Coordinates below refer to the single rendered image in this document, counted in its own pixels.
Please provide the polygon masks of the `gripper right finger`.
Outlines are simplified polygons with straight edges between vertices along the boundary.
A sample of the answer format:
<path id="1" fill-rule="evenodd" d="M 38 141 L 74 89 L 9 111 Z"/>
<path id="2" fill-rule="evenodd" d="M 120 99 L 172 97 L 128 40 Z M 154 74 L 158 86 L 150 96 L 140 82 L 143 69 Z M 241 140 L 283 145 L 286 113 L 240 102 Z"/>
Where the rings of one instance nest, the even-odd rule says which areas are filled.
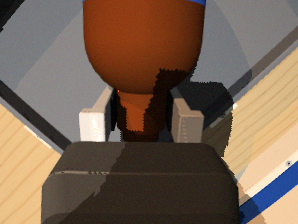
<path id="1" fill-rule="evenodd" d="M 167 91 L 165 122 L 174 143 L 201 143 L 204 115 L 191 111 L 176 87 Z"/>

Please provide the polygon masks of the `dark blue crate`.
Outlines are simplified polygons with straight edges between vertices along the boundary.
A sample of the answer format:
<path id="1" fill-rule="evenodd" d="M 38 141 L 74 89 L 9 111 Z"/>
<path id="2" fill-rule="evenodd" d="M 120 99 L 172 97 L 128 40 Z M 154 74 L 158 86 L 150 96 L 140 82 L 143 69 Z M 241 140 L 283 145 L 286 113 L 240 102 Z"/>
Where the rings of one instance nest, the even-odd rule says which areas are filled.
<path id="1" fill-rule="evenodd" d="M 298 160 L 239 210 L 240 224 L 298 224 Z"/>

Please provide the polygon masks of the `dark brown bottle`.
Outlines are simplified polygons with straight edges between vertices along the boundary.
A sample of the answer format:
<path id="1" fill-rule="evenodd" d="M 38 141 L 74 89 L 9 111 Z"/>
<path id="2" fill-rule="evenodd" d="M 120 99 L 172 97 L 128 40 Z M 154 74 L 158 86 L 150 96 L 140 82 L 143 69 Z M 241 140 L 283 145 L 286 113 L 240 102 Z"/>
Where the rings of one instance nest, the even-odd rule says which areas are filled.
<path id="1" fill-rule="evenodd" d="M 83 0 L 84 46 L 97 75 L 117 90 L 125 142 L 157 142 L 167 91 L 195 67 L 206 0 Z"/>

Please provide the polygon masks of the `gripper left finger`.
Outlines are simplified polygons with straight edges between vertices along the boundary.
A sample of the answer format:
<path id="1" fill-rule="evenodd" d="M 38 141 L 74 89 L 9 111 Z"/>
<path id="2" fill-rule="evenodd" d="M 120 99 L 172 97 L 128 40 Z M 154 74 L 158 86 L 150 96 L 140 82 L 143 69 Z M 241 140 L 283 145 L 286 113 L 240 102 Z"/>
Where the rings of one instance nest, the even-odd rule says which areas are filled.
<path id="1" fill-rule="evenodd" d="M 117 90 L 106 86 L 93 108 L 79 113 L 81 141 L 108 141 L 117 122 Z"/>

